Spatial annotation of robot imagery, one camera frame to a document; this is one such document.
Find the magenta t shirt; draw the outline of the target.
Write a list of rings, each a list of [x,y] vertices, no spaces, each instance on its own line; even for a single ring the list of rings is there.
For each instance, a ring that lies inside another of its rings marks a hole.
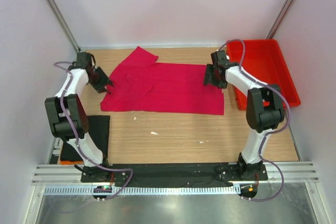
[[[159,63],[137,47],[111,73],[105,112],[149,111],[223,115],[221,89],[204,85],[205,65]]]

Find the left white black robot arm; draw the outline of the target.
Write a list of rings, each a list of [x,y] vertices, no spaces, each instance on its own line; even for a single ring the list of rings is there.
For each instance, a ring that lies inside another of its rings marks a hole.
[[[91,84],[99,93],[111,85],[100,67],[85,64],[82,67],[69,62],[56,62],[54,67],[67,73],[59,92],[45,100],[47,119],[52,135],[63,141],[66,150],[74,150],[83,161],[82,172],[100,182],[111,177],[107,158],[110,118],[104,115],[88,116],[80,96],[84,87]]]

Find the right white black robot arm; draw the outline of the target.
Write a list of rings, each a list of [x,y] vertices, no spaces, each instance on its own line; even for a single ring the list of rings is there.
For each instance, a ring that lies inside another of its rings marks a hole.
[[[204,85],[224,89],[236,87],[247,98],[246,121],[250,128],[246,145],[239,153],[235,171],[243,180],[254,179],[263,165],[265,146],[278,125],[285,119],[284,96],[278,85],[268,85],[256,79],[238,65],[215,67],[206,65]]]

